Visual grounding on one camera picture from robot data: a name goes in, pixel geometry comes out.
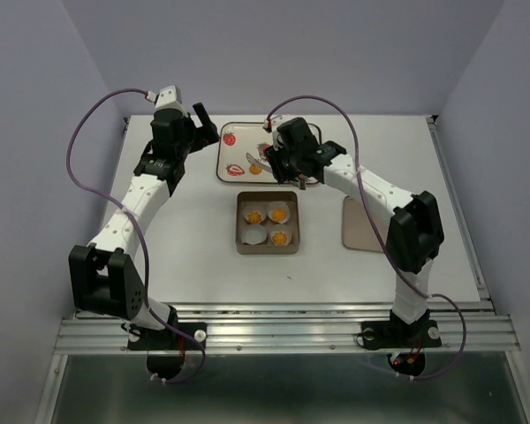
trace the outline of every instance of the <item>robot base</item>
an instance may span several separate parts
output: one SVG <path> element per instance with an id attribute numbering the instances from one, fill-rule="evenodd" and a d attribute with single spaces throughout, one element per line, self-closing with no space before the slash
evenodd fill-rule
<path id="1" fill-rule="evenodd" d="M 194 337 L 194 333 L 198 330 L 204 331 L 207 334 L 207 324 L 205 322 L 178 322 L 175 327 L 189 336 Z M 181 337 L 176 336 L 168 330 L 152 330 L 143 329 L 136 325 L 130 327 L 130 334 L 138 335 L 139 339 L 132 341 L 128 339 L 127 348 L 130 351 L 179 351 Z M 206 349 L 206 340 L 200 341 L 201 345 Z M 185 339 L 184 350 L 198 350 L 200 349 L 192 341 Z M 151 374 L 155 374 L 160 378 L 170 380 L 176 377 L 183 366 L 185 365 L 185 357 L 180 354 L 172 355 L 150 355 L 147 358 L 147 368 Z"/>
<path id="2" fill-rule="evenodd" d="M 360 336 L 362 346 L 369 351 L 379 349 L 411 349 L 420 341 L 424 348 L 442 346 L 440 331 L 434 320 L 430 320 L 430 311 L 412 324 L 406 324 L 390 312 L 388 321 L 369 321 L 361 323 Z"/>

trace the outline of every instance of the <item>glass panel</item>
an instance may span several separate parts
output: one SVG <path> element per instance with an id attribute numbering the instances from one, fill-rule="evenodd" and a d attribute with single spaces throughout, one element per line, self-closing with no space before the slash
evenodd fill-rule
<path id="1" fill-rule="evenodd" d="M 451 359 L 430 355 L 427 372 Z M 193 381 L 163 387 L 149 381 L 145 357 L 73 356 L 53 422 L 526 422 L 502 352 L 468 353 L 430 382 L 397 379 L 375 364 L 386 367 L 384 355 L 210 357 Z"/>

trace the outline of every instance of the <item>paper cup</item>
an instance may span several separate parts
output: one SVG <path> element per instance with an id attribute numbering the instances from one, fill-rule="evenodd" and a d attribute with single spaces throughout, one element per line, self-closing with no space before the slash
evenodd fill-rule
<path id="1" fill-rule="evenodd" d="M 286 223 L 291 218 L 289 205 L 283 201 L 272 201 L 267 206 L 267 216 L 274 223 Z"/>
<path id="2" fill-rule="evenodd" d="M 241 241 L 246 245 L 259 245 L 267 239 L 267 230 L 258 223 L 246 225 L 241 231 Z"/>
<path id="3" fill-rule="evenodd" d="M 269 237 L 275 246 L 286 246 L 291 243 L 291 230 L 286 225 L 274 225 L 269 229 Z"/>
<path id="4" fill-rule="evenodd" d="M 246 205 L 241 213 L 248 223 L 262 223 L 267 217 L 265 207 L 254 204 Z"/>

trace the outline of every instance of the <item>orange food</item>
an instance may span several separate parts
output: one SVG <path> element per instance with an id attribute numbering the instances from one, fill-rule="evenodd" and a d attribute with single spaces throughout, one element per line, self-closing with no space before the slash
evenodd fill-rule
<path id="1" fill-rule="evenodd" d="M 263 220 L 263 217 L 259 212 L 250 212 L 247 214 L 247 221 L 249 223 L 260 223 Z"/>
<path id="2" fill-rule="evenodd" d="M 271 214 L 271 219 L 276 223 L 281 223 L 286 218 L 286 212 L 282 209 L 275 209 Z"/>
<path id="3" fill-rule="evenodd" d="M 254 175 L 261 174 L 261 168 L 259 166 L 254 165 L 253 163 L 249 165 L 249 171 Z"/>
<path id="4" fill-rule="evenodd" d="M 283 232 L 278 232 L 272 238 L 273 244 L 276 246 L 285 246 L 288 239 L 287 235 Z"/>

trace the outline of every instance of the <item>purple wall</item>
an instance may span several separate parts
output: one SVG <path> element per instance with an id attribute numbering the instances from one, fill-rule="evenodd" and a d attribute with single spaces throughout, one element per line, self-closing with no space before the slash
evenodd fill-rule
<path id="1" fill-rule="evenodd" d="M 530 0 L 508 0 L 438 119 L 483 274 L 530 373 Z"/>
<path id="2" fill-rule="evenodd" d="M 72 186 L 64 152 L 106 87 L 57 0 L 0 0 L 0 423 L 33 422 L 59 322 L 72 311 L 67 255 L 102 204 Z M 107 188 L 123 129 L 113 103 L 76 147 Z"/>
<path id="3" fill-rule="evenodd" d="M 502 1 L 64 4 L 110 89 L 177 84 L 186 101 L 215 113 L 264 113 L 310 93 L 350 112 L 412 114 L 442 109 Z M 128 99 L 117 104 L 148 112 Z"/>

